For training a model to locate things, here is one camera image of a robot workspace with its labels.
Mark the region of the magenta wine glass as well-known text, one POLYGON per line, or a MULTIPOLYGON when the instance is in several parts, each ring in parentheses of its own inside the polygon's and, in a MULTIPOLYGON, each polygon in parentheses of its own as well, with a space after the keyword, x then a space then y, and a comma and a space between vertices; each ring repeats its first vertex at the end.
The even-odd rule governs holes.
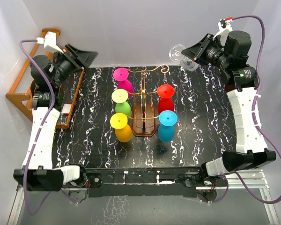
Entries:
POLYGON ((132 83, 128 80, 128 77, 129 71, 126 68, 117 68, 113 72, 113 78, 118 81, 118 88, 126 90, 128 92, 128 96, 131 97, 134 90, 132 83))

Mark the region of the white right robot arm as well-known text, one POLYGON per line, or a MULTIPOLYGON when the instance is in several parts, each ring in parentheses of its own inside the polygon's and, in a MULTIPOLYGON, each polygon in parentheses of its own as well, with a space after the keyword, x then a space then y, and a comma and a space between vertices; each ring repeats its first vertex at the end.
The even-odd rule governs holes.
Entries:
POLYGON ((221 81, 234 89, 227 92, 232 108, 237 135, 236 150, 226 151, 214 161, 202 165, 200 182, 210 186, 216 176, 239 170, 259 168, 276 160, 263 135, 257 130, 261 125, 259 111, 253 109, 259 81, 255 68, 247 64, 251 36, 244 31, 228 33, 224 45, 220 36, 210 33, 197 44, 182 50, 182 54, 199 65, 211 64, 219 68, 221 81))

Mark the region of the clear wine glass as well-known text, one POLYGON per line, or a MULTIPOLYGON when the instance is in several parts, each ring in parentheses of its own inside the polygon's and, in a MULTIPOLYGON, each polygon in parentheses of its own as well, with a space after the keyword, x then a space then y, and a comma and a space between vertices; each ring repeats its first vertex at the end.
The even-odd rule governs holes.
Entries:
POLYGON ((181 44, 173 46, 169 51, 169 58, 173 62, 180 62, 183 69, 188 71, 195 71, 199 65, 182 54, 185 47, 181 44))

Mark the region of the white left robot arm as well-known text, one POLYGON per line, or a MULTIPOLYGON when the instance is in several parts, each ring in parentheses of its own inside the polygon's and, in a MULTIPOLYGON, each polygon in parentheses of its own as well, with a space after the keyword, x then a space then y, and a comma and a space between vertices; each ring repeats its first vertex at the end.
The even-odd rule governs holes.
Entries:
POLYGON ((77 187, 87 183, 87 175, 80 165, 66 165, 54 169, 52 145, 62 108, 61 85, 73 73, 89 68, 98 56, 95 51, 82 51, 67 44, 65 50, 30 57, 32 86, 32 130, 29 148, 20 169, 13 178, 27 191, 60 191, 67 183, 77 187))

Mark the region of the gold wire wine glass rack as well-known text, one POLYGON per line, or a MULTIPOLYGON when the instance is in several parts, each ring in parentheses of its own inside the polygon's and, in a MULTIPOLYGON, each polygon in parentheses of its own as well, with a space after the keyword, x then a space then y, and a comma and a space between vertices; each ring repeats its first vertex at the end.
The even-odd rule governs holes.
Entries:
POLYGON ((131 73, 140 73, 140 90, 138 92, 129 92, 133 96, 132 115, 129 119, 132 120, 132 133, 136 137, 152 137, 156 130, 156 119, 159 117, 156 112, 156 107, 153 102, 153 95, 157 90, 149 92, 146 89, 146 78, 150 72, 160 69, 162 73, 169 72, 170 67, 166 64, 161 64, 154 69, 140 71, 128 70, 131 73))

